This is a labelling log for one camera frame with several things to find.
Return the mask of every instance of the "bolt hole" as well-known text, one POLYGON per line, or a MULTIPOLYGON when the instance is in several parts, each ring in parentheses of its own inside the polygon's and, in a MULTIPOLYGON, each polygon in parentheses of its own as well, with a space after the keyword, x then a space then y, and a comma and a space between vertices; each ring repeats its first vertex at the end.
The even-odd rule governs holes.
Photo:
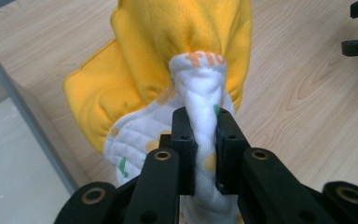
POLYGON ((171 153, 169 153, 167 151, 160 151, 160 152, 156 153, 156 155, 155 155, 155 158, 159 161, 166 161, 170 157, 171 157, 171 153))
POLYGON ((87 190, 81 197, 81 201, 84 204, 95 204, 103 200, 106 195, 106 191, 102 188, 92 188, 87 190))
POLYGON ((158 214, 155 211, 147 211, 141 215, 141 221, 143 223, 154 223, 158 219, 158 214))
POLYGON ((305 222, 305 223, 316 223, 317 217, 310 211, 302 210, 298 213, 298 216, 305 222))
POLYGON ((253 151, 252 156, 258 160, 261 160, 261 161, 269 159, 269 155, 263 151, 253 151))
POLYGON ((358 204, 358 190, 340 186, 336 189, 336 192, 345 201, 358 204))

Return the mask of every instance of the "yellow towel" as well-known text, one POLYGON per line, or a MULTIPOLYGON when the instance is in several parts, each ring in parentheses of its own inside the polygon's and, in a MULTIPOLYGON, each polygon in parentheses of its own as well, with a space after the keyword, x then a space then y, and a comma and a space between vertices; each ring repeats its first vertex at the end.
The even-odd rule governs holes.
POLYGON ((112 125, 150 104, 171 83, 172 57, 202 50, 227 62, 226 89, 241 103, 251 45, 249 0, 118 2, 110 41, 64 81, 72 113, 99 151, 112 125))

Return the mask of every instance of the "wooden table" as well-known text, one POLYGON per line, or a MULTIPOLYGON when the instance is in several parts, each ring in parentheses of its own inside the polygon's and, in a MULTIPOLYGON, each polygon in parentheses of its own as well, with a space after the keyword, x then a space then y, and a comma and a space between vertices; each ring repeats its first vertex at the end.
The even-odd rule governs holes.
MULTIPOLYGON (((253 1, 252 59, 236 119, 253 147, 275 152, 304 184, 358 185, 358 39, 349 0, 253 1)), ((45 109, 91 180, 114 167, 86 141, 62 91, 64 78, 114 37, 117 1, 18 0, 0 8, 0 62, 45 109)))

